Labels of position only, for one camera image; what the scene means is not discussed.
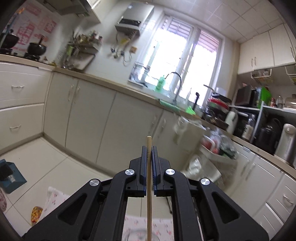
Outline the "white wall water heater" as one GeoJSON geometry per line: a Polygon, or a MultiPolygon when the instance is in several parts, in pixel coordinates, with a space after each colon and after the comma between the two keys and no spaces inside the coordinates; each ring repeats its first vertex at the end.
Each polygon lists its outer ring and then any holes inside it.
{"type": "Polygon", "coordinates": [[[153,5],[132,2],[115,24],[115,28],[118,32],[122,32],[127,35],[135,33],[137,36],[140,36],[145,30],[145,27],[147,26],[153,13],[153,5]]]}

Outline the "wooden chopstick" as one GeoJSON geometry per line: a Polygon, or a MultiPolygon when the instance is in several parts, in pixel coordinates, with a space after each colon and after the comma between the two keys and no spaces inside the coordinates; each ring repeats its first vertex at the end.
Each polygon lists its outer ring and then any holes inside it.
{"type": "Polygon", "coordinates": [[[152,241],[152,137],[147,136],[147,241],[152,241]]]}

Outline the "lower cabinet run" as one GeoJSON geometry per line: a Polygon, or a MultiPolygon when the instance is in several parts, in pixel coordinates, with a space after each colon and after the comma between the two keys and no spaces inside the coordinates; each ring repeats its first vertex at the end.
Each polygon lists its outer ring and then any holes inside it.
{"type": "MultiPolygon", "coordinates": [[[[82,161],[114,173],[152,135],[158,154],[182,170],[199,154],[202,126],[138,94],[88,81],[50,66],[1,63],[1,151],[39,135],[82,161]]],[[[237,144],[237,169],[223,178],[226,193],[270,232],[295,229],[295,178],[260,150],[237,144]]]]}

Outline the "upper wall cabinets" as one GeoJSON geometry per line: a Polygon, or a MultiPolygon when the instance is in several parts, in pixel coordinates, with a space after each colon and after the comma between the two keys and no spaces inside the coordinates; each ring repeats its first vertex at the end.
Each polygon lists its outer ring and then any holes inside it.
{"type": "Polygon", "coordinates": [[[295,36],[281,24],[240,45],[238,74],[295,64],[295,36]]]}

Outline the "yellow patterned slipper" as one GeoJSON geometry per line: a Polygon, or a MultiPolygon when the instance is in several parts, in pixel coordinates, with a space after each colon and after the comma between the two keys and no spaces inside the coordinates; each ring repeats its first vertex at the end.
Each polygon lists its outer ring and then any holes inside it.
{"type": "Polygon", "coordinates": [[[41,214],[43,212],[43,208],[39,206],[35,206],[31,212],[31,226],[34,226],[39,221],[41,214]]]}

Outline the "chrome kitchen faucet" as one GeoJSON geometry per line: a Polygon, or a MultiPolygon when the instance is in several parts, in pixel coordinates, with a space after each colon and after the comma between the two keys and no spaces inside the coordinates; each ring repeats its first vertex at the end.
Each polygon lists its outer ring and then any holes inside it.
{"type": "Polygon", "coordinates": [[[182,85],[183,85],[183,80],[182,80],[181,75],[179,73],[175,72],[175,71],[174,72],[170,72],[169,74],[167,74],[167,76],[165,77],[165,79],[167,79],[168,76],[171,75],[171,74],[177,76],[177,78],[178,78],[178,81],[175,81],[176,86],[173,89],[171,89],[172,92],[175,94],[174,95],[174,98],[172,100],[172,104],[175,105],[175,106],[177,106],[177,98],[178,98],[179,93],[181,91],[181,88],[182,88],[182,85]]]}

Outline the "black wok on stove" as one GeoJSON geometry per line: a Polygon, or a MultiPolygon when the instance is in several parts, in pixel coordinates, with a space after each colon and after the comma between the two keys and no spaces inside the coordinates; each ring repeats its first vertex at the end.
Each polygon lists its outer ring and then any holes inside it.
{"type": "Polygon", "coordinates": [[[42,35],[38,43],[30,43],[27,48],[27,53],[35,56],[43,55],[47,50],[47,47],[42,44],[44,37],[45,36],[42,35]]]}

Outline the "stacked dishes with red lid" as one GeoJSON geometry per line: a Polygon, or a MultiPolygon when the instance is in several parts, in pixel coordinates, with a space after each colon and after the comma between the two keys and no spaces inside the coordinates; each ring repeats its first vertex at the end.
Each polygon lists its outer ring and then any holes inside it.
{"type": "Polygon", "coordinates": [[[229,113],[231,100],[218,93],[214,93],[206,101],[206,108],[203,113],[203,120],[211,123],[222,130],[226,130],[229,124],[226,123],[226,117],[229,113]]]}

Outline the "blue dustpan with brush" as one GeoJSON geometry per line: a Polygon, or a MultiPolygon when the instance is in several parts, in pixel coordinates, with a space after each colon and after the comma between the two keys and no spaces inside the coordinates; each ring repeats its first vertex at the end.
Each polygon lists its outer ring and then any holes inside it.
{"type": "Polygon", "coordinates": [[[10,194],[27,183],[27,180],[16,167],[15,163],[0,160],[1,188],[6,194],[10,194]]]}

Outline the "white thermos pot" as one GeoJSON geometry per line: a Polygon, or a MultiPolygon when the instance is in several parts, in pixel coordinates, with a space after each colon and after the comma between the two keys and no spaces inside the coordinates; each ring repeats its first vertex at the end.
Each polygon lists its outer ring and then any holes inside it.
{"type": "Polygon", "coordinates": [[[289,162],[295,144],[295,126],[286,123],[280,136],[280,141],[274,153],[275,156],[285,162],[289,162]]]}

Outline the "clear glass jar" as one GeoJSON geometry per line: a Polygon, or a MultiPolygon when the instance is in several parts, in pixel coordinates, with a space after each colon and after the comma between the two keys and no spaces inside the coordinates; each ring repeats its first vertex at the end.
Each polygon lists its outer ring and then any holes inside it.
{"type": "Polygon", "coordinates": [[[147,241],[147,230],[144,228],[129,228],[123,234],[122,241],[147,241]]]}

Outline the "kitchen window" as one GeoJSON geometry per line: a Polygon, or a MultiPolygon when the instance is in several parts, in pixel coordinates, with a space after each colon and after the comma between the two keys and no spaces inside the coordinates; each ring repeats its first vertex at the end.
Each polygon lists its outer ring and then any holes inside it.
{"type": "MultiPolygon", "coordinates": [[[[138,61],[135,80],[155,90],[160,77],[175,71],[183,80],[177,101],[203,106],[209,96],[207,87],[217,72],[222,43],[221,38],[198,25],[165,15],[138,61]]],[[[174,98],[171,89],[175,81],[177,76],[169,75],[159,93],[174,98]]]]}

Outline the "green dish soap bottle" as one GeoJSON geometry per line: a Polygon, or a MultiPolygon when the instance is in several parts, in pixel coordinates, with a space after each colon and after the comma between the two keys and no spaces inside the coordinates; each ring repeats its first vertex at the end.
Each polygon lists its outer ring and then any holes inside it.
{"type": "Polygon", "coordinates": [[[155,88],[156,92],[161,92],[163,90],[163,87],[165,85],[165,81],[166,81],[166,79],[165,79],[164,76],[159,78],[158,83],[157,83],[156,88],[155,88]]]}

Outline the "wall-mounted utensil rack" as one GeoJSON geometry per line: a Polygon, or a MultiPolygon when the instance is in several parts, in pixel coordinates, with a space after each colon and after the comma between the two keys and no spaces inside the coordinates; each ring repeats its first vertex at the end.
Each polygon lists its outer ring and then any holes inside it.
{"type": "Polygon", "coordinates": [[[102,40],[103,37],[96,31],[87,35],[73,31],[61,60],[61,67],[78,72],[85,71],[99,52],[102,40]]]}

